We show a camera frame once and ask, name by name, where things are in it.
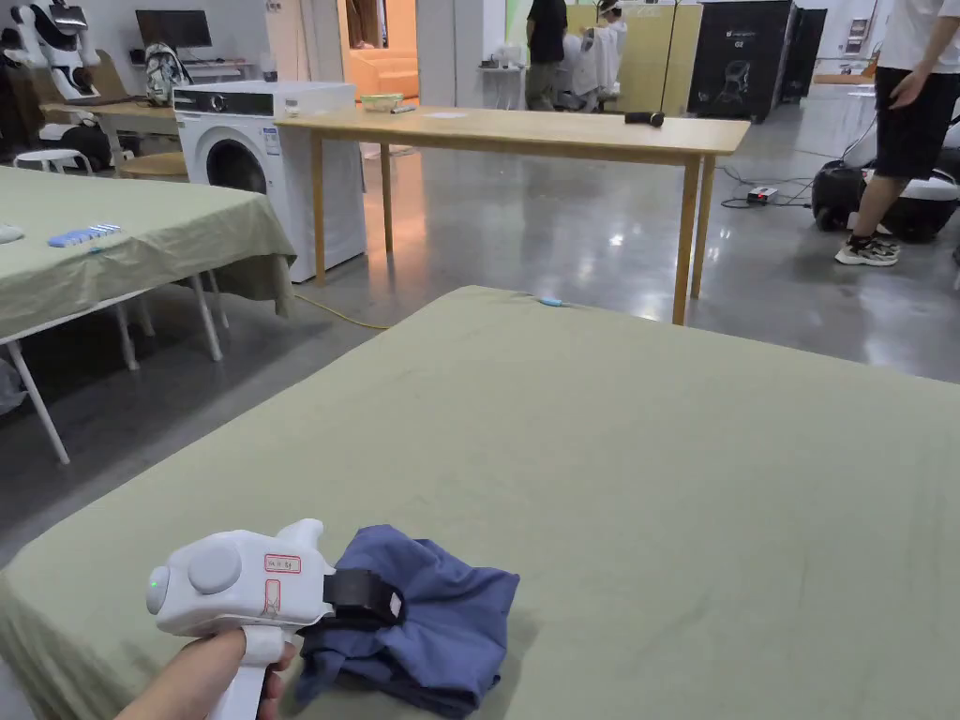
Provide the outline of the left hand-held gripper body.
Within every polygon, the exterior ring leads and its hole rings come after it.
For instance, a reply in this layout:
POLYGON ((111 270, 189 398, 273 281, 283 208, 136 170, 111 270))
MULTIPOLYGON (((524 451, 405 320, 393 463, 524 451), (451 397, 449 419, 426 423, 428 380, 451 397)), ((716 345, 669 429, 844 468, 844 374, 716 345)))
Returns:
POLYGON ((364 569, 337 570, 319 551, 323 523, 301 519, 271 536, 216 532, 176 550, 149 576, 145 603, 157 628, 183 638, 241 629, 247 649, 214 719, 253 719, 267 669, 306 628, 399 624, 399 589, 364 569))

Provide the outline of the person's left hand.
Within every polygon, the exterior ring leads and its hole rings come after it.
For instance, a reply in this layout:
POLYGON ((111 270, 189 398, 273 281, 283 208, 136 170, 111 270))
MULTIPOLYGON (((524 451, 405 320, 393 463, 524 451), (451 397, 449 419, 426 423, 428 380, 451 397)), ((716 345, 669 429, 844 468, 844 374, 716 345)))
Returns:
POLYGON ((157 718, 205 719, 233 681, 246 650, 241 630, 185 646, 157 677, 157 718))

